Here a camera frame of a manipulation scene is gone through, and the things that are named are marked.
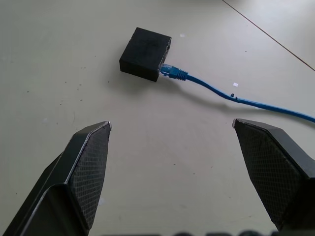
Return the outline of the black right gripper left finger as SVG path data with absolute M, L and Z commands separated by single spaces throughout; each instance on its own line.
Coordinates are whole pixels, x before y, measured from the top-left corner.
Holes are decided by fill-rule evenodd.
M 48 165 L 3 236 L 88 236 L 105 179 L 109 121 L 77 131 Z

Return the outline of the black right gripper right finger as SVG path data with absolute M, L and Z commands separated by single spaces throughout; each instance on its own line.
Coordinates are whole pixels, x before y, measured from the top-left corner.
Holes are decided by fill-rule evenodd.
M 315 160 L 281 128 L 233 121 L 250 180 L 281 230 L 315 231 Z

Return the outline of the black plastic box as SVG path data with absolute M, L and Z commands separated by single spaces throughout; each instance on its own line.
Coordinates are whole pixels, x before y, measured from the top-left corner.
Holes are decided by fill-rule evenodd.
M 171 39 L 170 36 L 137 27 L 119 59 L 120 70 L 156 82 Z

